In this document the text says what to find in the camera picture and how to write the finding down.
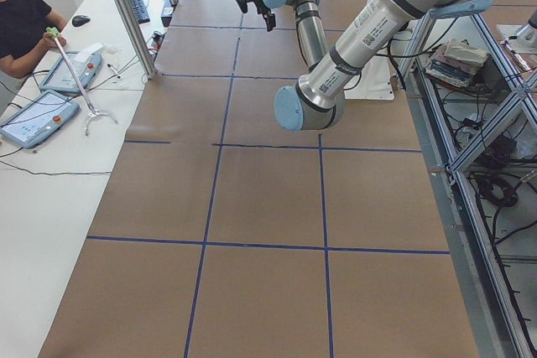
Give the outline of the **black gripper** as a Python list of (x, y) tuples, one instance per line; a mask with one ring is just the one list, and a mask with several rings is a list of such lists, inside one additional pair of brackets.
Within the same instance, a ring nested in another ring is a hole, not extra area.
[(235, 0), (242, 13), (248, 12), (248, 3), (253, 3), (256, 7), (257, 14), (263, 16), (263, 20), (266, 24), (266, 29), (271, 32), (276, 27), (276, 17), (272, 13), (272, 10), (265, 5), (263, 0)]

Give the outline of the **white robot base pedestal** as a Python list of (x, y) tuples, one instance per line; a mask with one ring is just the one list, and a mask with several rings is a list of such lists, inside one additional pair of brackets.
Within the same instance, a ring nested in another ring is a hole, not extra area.
[(386, 52), (371, 58), (361, 75), (353, 77), (344, 87), (347, 100), (392, 101), (394, 89), (391, 85), (392, 73)]

